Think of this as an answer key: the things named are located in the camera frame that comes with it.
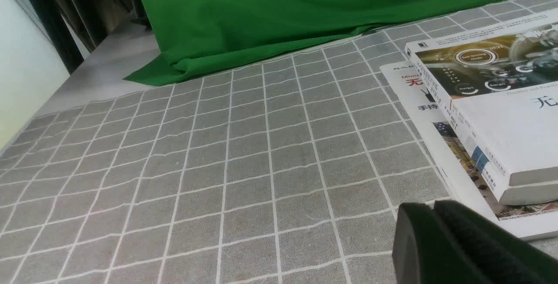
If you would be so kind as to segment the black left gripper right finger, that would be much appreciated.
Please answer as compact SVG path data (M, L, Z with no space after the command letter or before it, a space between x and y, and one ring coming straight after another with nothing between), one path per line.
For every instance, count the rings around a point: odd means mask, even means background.
M494 284L556 284L552 256L520 240L457 201L437 201L434 211L463 251Z

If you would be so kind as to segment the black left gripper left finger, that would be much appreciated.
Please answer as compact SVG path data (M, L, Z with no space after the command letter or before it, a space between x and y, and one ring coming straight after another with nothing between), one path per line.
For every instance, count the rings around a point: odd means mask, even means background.
M435 211L403 203L392 248L398 284L490 284Z

